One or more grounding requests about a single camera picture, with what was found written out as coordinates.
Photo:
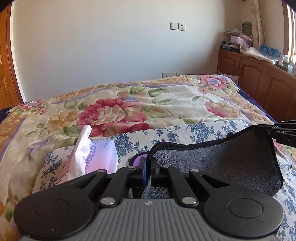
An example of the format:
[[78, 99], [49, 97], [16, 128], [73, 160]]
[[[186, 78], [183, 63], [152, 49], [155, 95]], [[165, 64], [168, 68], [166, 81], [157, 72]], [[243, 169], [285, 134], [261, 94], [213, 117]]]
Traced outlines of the purple and grey towel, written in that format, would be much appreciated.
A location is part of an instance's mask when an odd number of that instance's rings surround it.
[[155, 157], [158, 164], [176, 167], [183, 173], [199, 169], [222, 181], [274, 196], [283, 186], [283, 177], [270, 130], [268, 125], [252, 125], [203, 143], [160, 142], [132, 157], [129, 164], [138, 166], [139, 158], [150, 161]]

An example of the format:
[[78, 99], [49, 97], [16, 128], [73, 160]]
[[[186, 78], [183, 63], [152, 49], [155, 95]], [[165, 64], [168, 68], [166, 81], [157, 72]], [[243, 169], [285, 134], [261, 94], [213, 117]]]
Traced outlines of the dark blue bed sheet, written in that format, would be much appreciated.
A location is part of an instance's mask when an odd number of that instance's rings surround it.
[[235, 85], [238, 87], [238, 92], [243, 98], [258, 107], [272, 122], [277, 123], [277, 121], [269, 113], [267, 113], [264, 108], [261, 107], [251, 96], [249, 96], [238, 84]]

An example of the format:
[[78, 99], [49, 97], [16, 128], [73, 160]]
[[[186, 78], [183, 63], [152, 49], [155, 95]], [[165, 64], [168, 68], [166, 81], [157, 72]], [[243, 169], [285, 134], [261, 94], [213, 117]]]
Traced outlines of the blue floral white cloth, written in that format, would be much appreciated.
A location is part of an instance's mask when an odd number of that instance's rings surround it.
[[[131, 133], [122, 133], [109, 137], [114, 140], [118, 167], [127, 166], [136, 154], [148, 152], [159, 142], [194, 144], [224, 138], [228, 133], [239, 132], [250, 126], [246, 120], [218, 120], [192, 125], [170, 126]], [[64, 168], [73, 146], [70, 144], [55, 147], [45, 158], [33, 191], [39, 192], [57, 184], [60, 172]], [[295, 240], [295, 160], [292, 149], [276, 145], [276, 156], [283, 176], [283, 187], [276, 194], [285, 210], [283, 224], [277, 236], [281, 240]]]

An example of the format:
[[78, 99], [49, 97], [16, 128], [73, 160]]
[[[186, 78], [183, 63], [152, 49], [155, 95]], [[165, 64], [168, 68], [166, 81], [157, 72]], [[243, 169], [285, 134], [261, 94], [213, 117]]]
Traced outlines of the wooden sideboard cabinet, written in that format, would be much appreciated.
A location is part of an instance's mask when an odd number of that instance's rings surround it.
[[238, 77], [238, 85], [276, 121], [295, 120], [295, 77], [241, 53], [219, 49], [217, 72]]

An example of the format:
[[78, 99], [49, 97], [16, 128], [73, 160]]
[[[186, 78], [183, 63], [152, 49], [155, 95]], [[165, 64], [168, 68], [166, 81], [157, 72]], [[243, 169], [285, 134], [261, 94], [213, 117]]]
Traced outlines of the pink white tissue pack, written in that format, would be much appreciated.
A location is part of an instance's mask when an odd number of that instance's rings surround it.
[[118, 155], [114, 140], [90, 140], [92, 127], [83, 126], [78, 140], [62, 172], [58, 184], [65, 183], [85, 174], [106, 170], [112, 174], [117, 171]]

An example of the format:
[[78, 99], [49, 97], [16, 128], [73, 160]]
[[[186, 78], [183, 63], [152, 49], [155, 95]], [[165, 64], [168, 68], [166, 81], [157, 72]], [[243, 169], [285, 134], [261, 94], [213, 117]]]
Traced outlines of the white paper box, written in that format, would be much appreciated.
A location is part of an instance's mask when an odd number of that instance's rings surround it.
[[220, 70], [217, 71], [217, 74], [228, 77], [229, 79], [231, 79], [236, 84], [238, 84], [238, 82], [239, 82], [239, 77], [236, 76], [236, 75], [224, 74]]

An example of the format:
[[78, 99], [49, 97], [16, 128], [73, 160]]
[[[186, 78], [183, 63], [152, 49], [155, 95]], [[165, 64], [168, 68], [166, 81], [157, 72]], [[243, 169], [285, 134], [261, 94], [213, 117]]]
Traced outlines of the patterned beige curtain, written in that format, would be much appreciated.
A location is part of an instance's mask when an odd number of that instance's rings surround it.
[[250, 10], [253, 22], [253, 43], [257, 49], [265, 45], [265, 31], [261, 17], [260, 1], [250, 0]]

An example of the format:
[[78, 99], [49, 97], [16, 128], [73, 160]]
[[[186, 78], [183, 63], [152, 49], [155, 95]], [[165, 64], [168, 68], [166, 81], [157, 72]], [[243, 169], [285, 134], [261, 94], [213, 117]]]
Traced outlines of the clutter pile on cabinet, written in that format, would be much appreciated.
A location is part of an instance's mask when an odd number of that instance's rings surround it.
[[241, 53], [248, 57], [272, 64], [290, 74], [295, 74], [295, 55], [289, 57], [279, 53], [277, 49], [261, 44], [259, 49], [253, 45], [253, 26], [250, 22], [244, 22], [241, 30], [234, 29], [224, 32], [225, 39], [220, 49]]

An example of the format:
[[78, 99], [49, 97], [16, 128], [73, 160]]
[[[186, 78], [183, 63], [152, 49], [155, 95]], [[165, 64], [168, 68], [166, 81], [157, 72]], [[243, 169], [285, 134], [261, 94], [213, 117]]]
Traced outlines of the floral beige bed blanket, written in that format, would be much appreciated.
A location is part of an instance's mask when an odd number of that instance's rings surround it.
[[90, 140], [110, 141], [226, 120], [279, 123], [222, 75], [105, 84], [2, 110], [1, 240], [281, 240], [285, 210], [276, 195], [199, 169], [188, 172], [189, 185], [154, 187], [146, 157], [139, 158], [147, 171], [143, 188], [112, 187], [101, 169], [33, 191], [46, 156], [55, 147], [74, 147], [83, 126], [92, 127]]

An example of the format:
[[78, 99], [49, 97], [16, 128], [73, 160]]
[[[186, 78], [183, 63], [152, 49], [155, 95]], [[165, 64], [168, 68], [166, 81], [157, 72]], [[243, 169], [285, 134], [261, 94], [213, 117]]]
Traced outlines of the wooden door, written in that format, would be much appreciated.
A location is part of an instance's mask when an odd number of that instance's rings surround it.
[[1, 12], [1, 109], [23, 103], [11, 48], [11, 4]]

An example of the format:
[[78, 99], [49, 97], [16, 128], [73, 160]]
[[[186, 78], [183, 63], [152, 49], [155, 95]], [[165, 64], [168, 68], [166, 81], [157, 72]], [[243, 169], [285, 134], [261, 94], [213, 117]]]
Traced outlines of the white wall outlet strip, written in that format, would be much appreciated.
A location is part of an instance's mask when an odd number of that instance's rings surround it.
[[162, 73], [161, 78], [175, 77], [181, 75], [184, 75], [184, 73]]

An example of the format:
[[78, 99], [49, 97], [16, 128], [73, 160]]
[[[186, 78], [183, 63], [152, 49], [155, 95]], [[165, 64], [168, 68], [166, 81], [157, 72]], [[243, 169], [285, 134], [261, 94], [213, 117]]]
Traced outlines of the white wall switch socket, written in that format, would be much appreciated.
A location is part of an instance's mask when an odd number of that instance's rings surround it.
[[186, 30], [186, 25], [181, 24], [181, 23], [171, 22], [170, 23], [170, 29], [171, 30], [176, 30], [176, 31], [185, 31]]

